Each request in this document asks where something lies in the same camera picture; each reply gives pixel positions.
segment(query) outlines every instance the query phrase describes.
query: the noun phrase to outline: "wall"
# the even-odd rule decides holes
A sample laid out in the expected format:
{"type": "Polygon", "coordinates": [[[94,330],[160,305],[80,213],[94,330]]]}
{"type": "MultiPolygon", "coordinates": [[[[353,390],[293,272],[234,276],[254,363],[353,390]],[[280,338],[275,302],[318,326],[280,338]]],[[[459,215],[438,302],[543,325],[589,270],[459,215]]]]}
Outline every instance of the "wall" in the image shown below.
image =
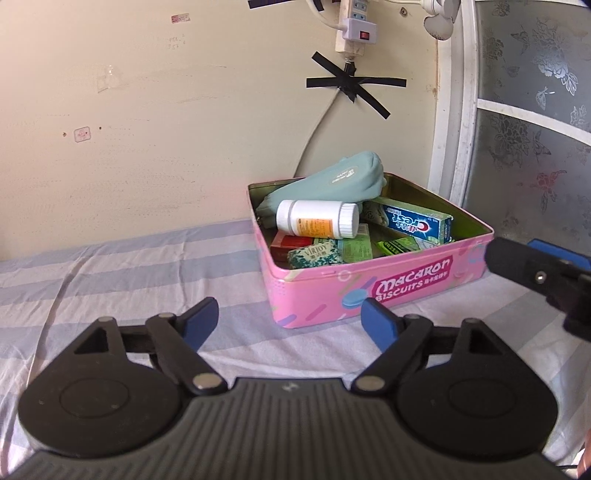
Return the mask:
{"type": "MultiPolygon", "coordinates": [[[[380,41],[357,62],[408,79],[367,86],[390,119],[339,95],[302,173],[371,149],[427,183],[436,42],[410,7],[371,4],[380,41]]],[[[245,217],[247,184],[294,174],[333,94],[305,88],[327,75],[310,57],[342,65],[334,39],[303,0],[0,1],[0,259],[245,217]]]]}

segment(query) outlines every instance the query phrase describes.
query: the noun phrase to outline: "power cord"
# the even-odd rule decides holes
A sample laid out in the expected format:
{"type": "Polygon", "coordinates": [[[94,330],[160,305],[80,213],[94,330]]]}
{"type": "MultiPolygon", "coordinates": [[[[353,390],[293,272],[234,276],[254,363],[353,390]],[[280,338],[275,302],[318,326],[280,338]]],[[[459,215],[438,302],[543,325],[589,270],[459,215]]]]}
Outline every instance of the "power cord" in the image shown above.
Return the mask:
{"type": "Polygon", "coordinates": [[[320,20],[324,25],[330,28],[334,28],[335,30],[341,30],[343,32],[347,31],[347,27],[345,25],[341,25],[338,23],[332,23],[331,21],[327,20],[324,15],[322,15],[318,9],[316,8],[313,0],[306,0],[308,3],[308,7],[310,7],[310,11],[314,14],[314,16],[320,20]]]}
{"type": "Polygon", "coordinates": [[[297,165],[295,166],[296,168],[295,168],[294,174],[293,174],[294,177],[300,176],[300,174],[301,174],[300,173],[301,162],[302,162],[302,160],[304,160],[304,155],[306,154],[306,150],[308,150],[308,146],[310,145],[310,142],[312,141],[312,139],[316,135],[316,131],[320,127],[320,124],[324,121],[324,119],[326,118],[326,115],[328,115],[330,109],[335,104],[335,100],[338,97],[339,92],[340,92],[340,90],[338,88],[335,88],[335,93],[332,96],[332,98],[330,99],[329,104],[326,106],[326,109],[324,110],[324,113],[322,113],[322,115],[320,116],[320,118],[316,122],[314,128],[312,129],[312,132],[308,136],[308,140],[306,141],[306,144],[304,145],[304,148],[301,151],[300,159],[298,160],[297,165]]]}

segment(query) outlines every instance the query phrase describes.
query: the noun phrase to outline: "bed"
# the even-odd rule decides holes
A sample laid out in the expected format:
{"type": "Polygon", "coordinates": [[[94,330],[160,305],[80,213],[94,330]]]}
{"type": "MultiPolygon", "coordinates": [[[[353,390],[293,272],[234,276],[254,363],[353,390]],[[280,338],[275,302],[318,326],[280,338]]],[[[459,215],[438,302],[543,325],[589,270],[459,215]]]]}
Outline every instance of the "bed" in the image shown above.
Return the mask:
{"type": "MultiPolygon", "coordinates": [[[[217,298],[220,318],[200,353],[230,383],[246,375],[347,383],[379,355],[358,317],[294,330],[272,321],[249,220],[0,262],[0,476],[31,454],[16,416],[20,392],[89,323],[103,315],[142,323],[205,296],[217,298]]],[[[542,297],[488,274],[394,311],[446,326],[484,319],[558,399],[546,455],[564,462],[579,449],[591,427],[591,345],[565,334],[563,315],[542,297]]]]}

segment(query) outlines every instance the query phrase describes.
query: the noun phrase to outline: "floral pattern glass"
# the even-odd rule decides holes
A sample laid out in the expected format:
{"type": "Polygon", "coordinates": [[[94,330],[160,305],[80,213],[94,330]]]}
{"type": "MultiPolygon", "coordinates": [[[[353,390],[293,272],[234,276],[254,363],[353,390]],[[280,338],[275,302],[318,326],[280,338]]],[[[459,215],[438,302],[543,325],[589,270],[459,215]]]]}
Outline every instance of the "floral pattern glass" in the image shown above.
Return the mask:
{"type": "Polygon", "coordinates": [[[465,206],[507,238],[591,253],[591,147],[478,111],[465,206]]]}
{"type": "Polygon", "coordinates": [[[527,0],[476,9],[479,96],[590,131],[591,9],[527,0]]]}

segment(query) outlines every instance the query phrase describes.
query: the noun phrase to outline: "teal pouch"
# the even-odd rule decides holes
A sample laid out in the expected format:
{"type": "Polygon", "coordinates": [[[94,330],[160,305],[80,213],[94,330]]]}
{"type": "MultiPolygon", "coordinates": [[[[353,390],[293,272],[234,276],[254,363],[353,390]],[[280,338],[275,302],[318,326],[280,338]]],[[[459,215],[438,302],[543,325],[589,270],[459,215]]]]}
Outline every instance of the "teal pouch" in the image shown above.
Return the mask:
{"type": "Polygon", "coordinates": [[[338,200],[357,203],[376,198],[386,185],[384,168],[374,152],[361,152],[304,179],[285,185],[265,197],[256,214],[265,228],[275,226],[283,200],[338,200]]]}

